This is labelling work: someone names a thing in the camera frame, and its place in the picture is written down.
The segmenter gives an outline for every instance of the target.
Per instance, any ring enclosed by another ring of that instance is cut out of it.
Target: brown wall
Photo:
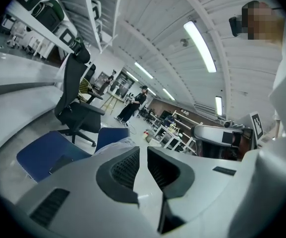
[[[149,109],[153,109],[155,111],[155,114],[160,116],[162,114],[162,112],[164,110],[166,111],[170,111],[171,113],[174,113],[174,111],[176,110],[178,113],[180,113],[180,109],[179,107],[176,107],[174,105],[171,105],[171,104],[168,104],[166,102],[162,102],[162,101],[159,101],[159,100],[153,100],[151,102],[151,104],[149,105],[148,107]],[[222,127],[219,123],[215,123],[213,121],[210,121],[208,119],[205,119],[204,117],[201,117],[195,113],[192,113],[189,111],[189,115],[187,116],[189,119],[197,122],[197,123],[201,123],[203,122],[204,125],[209,125],[209,126],[220,126]],[[181,119],[181,122],[189,127],[193,127],[194,124],[184,120],[184,119]],[[186,133],[187,135],[191,136],[190,135],[190,130],[188,130],[186,127],[184,127],[183,125],[179,124],[179,123],[176,123],[176,126],[179,127],[179,128],[182,128],[183,129],[183,132]],[[183,137],[183,141],[188,141],[188,138],[186,136]]]

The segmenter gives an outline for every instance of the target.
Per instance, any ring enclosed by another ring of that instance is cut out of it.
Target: chair armrest
[[[103,100],[103,98],[102,98],[100,95],[96,94],[96,93],[88,92],[88,94],[90,94],[90,95],[93,96],[94,98],[98,98],[98,99],[100,99],[100,100]]]
[[[98,109],[98,108],[96,108],[96,107],[94,107],[94,106],[91,106],[91,105],[89,105],[89,104],[86,104],[86,103],[84,103],[84,102],[81,102],[81,103],[79,103],[80,104],[80,106],[82,106],[82,107],[84,107],[84,108],[86,108],[86,109],[89,109],[89,110],[91,110],[91,111],[93,111],[93,112],[96,112],[96,113],[98,113],[98,114],[100,114],[100,115],[105,115],[105,111],[103,111],[102,109]]]

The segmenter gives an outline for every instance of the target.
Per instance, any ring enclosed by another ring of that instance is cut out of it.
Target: fluorescent light
[[[170,94],[165,88],[163,88],[163,91],[164,91],[165,93],[167,93],[167,95],[169,96],[169,98],[171,98],[173,101],[175,101],[175,99],[173,98],[173,96],[171,96],[171,94]]]
[[[197,49],[199,50],[199,53],[202,56],[202,59],[207,67],[208,72],[217,72],[217,68],[213,62],[208,46],[202,38],[196,25],[192,21],[189,21],[185,23],[183,27],[188,32]]]
[[[222,116],[222,97],[216,96],[217,114]]]
[[[128,71],[126,72],[132,79],[134,79],[136,82],[138,82],[138,79],[136,77],[134,77],[131,73],[129,73]]]
[[[157,96],[156,93],[154,93],[151,89],[148,88],[148,91],[150,91],[152,94],[154,94],[155,96]]]
[[[150,79],[153,79],[153,76],[151,75],[151,74],[149,74],[142,66],[140,66],[137,62],[135,62],[135,65],[137,66],[137,67],[139,67],[140,68],[140,70],[142,71],[142,72],[144,72]]]

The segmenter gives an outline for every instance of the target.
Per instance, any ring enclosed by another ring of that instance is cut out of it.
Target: gray floor
[[[12,48],[8,47],[6,42],[9,39],[10,39],[10,35],[0,33],[0,52],[1,53],[6,53],[6,54],[22,57],[22,58],[27,58],[30,60],[34,60],[34,61],[42,62],[42,63],[48,64],[48,65],[52,65],[54,67],[60,67],[60,65],[58,65],[57,63],[41,59],[39,57],[39,55],[37,55],[37,56],[29,55],[21,48],[12,49]]]
[[[104,100],[95,100],[93,105],[100,108],[103,102]],[[111,107],[112,106],[110,106],[110,109],[102,116],[102,126],[123,127],[123,125],[116,121],[114,117],[119,114],[124,105],[118,102],[112,114]],[[146,149],[148,143],[143,139],[143,132],[145,129],[150,128],[150,126],[143,121],[143,118],[134,117],[131,117],[129,124],[131,138],[141,147],[140,170],[135,180],[134,191],[139,195],[140,210],[156,229],[161,210],[162,192],[147,169]],[[60,121],[56,119],[53,111],[51,111],[20,130],[0,148],[0,195],[9,199],[11,202],[16,203],[25,192],[36,185],[18,164],[16,155],[21,149],[40,136],[51,130],[64,128],[66,128],[66,126],[61,125]],[[98,138],[97,134],[85,131],[83,133],[94,140],[97,140]],[[90,142],[80,137],[76,137],[75,144],[89,154],[93,154],[95,151],[95,147],[92,147]]]

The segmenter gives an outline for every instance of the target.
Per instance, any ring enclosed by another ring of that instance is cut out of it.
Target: ceiling
[[[158,99],[215,120],[215,97],[221,96],[224,119],[238,119],[258,111],[263,129],[269,131],[274,125],[274,108],[268,96],[282,55],[271,44],[233,37],[229,18],[240,13],[249,1],[100,0],[100,19],[107,34],[118,34],[113,40],[114,54]],[[260,1],[279,6],[276,0]],[[196,22],[209,48],[216,73],[207,71],[183,28],[190,20]],[[187,40],[186,47],[181,39]],[[154,78],[139,70],[134,65],[136,61]]]

